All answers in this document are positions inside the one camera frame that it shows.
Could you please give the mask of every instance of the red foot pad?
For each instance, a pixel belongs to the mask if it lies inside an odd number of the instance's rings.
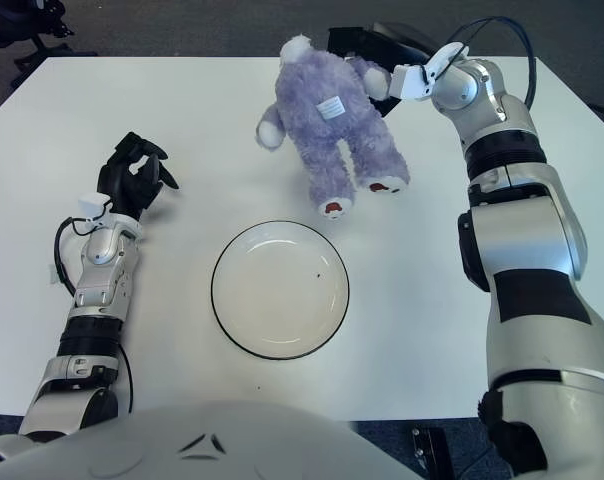
[[[385,187],[381,183],[372,183],[371,185],[369,185],[369,188],[371,189],[372,192],[379,192],[380,190],[389,189],[389,187]]]
[[[331,212],[341,212],[342,211],[342,207],[340,206],[340,204],[338,202],[331,202],[329,204],[327,204],[326,208],[324,209],[324,213],[331,213]]]

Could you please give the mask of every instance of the teddy bear tag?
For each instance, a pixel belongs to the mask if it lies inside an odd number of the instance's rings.
[[[332,118],[339,117],[346,110],[344,109],[344,105],[342,105],[342,100],[340,97],[335,96],[331,97],[328,100],[318,104],[315,106],[322,115],[322,118],[325,120],[331,120]]]

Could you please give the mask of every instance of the purple teddy bear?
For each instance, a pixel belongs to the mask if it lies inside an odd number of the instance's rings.
[[[324,216],[341,216],[355,200],[337,147],[341,138],[351,150],[358,186],[396,193],[409,183],[404,158],[369,101],[387,98],[389,82],[377,64],[315,50],[302,35],[280,51],[277,101],[262,116],[257,141],[274,151],[289,134],[309,172],[311,200]]]

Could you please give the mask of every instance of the teddy bear foot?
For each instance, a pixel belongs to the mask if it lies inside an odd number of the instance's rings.
[[[318,211],[320,215],[324,215],[330,219],[335,219],[341,217],[346,212],[351,210],[352,206],[353,202],[348,198],[333,197],[320,204]]]
[[[397,193],[407,186],[400,177],[393,176],[367,178],[363,183],[374,193]]]

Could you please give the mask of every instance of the silver robot arm segment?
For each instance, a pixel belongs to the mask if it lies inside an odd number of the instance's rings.
[[[471,207],[458,221],[463,265],[491,294],[480,418],[518,478],[604,479],[604,321],[575,284],[586,239],[528,109],[494,63],[461,55],[448,65],[460,45],[426,75],[396,68],[391,90],[430,97],[460,137]]]
[[[100,171],[98,192],[80,202],[93,229],[82,249],[77,288],[65,282],[73,303],[57,355],[49,360],[20,426],[19,433],[35,442],[69,435],[118,414],[110,387],[118,376],[118,349],[138,262],[138,220],[164,184],[178,185],[160,163],[166,153],[153,143],[130,132],[115,150]],[[130,165],[142,157],[148,157],[146,163],[132,173]],[[98,216],[91,214],[99,211]]]

